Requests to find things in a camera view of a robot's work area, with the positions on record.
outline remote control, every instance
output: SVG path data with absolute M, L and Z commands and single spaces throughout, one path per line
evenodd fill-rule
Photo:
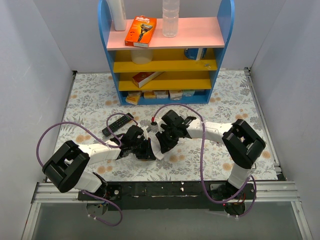
M 122 116 L 118 120 L 116 120 L 115 122 L 111 123 L 109 125 L 109 128 L 111 129 L 112 132 L 115 132 L 118 129 L 122 128 L 127 123 L 129 123 L 130 121 L 131 121 L 131 119 L 128 116 Z M 102 133 L 106 137 L 111 135 L 111 133 L 109 132 L 108 128 L 104 128 L 102 130 Z

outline clear bottle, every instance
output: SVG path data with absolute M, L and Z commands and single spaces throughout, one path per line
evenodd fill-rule
M 162 0 L 162 34 L 173 38 L 178 34 L 180 0 Z

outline blue container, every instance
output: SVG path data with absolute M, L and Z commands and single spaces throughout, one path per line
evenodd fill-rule
M 184 55 L 188 59 L 200 60 L 203 59 L 206 55 L 207 48 L 185 48 Z

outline table surface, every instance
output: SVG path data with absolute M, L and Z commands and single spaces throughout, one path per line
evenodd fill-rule
M 205 121 L 233 123 L 236 119 L 246 120 L 263 138 L 261 119 L 244 71 L 220 71 L 208 104 L 190 104 Z M 106 119 L 114 113 L 131 113 L 141 126 L 150 126 L 151 116 L 160 105 L 121 106 L 110 73 L 77 74 L 67 103 L 64 121 L 82 124 L 104 141 L 101 130 L 106 127 Z M 182 106 L 165 107 L 158 116 L 169 109 L 182 117 L 194 116 Z M 125 133 L 133 123 L 128 123 L 116 133 Z M 84 130 L 74 125 L 61 126 L 55 149 L 65 141 L 77 144 L 97 143 Z M 88 172 L 100 174 L 106 181 L 198 181 L 200 180 L 201 139 L 181 139 L 179 144 L 165 154 L 163 160 L 143 161 L 134 155 L 107 160 L 86 167 Z M 257 180 L 277 180 L 271 148 L 267 146 L 256 161 L 253 176 Z M 204 179 L 227 180 L 233 161 L 221 143 L 205 142 Z

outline red and white box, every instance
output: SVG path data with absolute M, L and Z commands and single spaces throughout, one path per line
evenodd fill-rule
M 163 71 L 139 72 L 137 75 L 134 75 L 132 77 L 132 81 L 134 85 L 136 85 L 138 88 L 141 88 L 142 86 L 146 85 L 148 82 L 158 77 L 162 73 Z

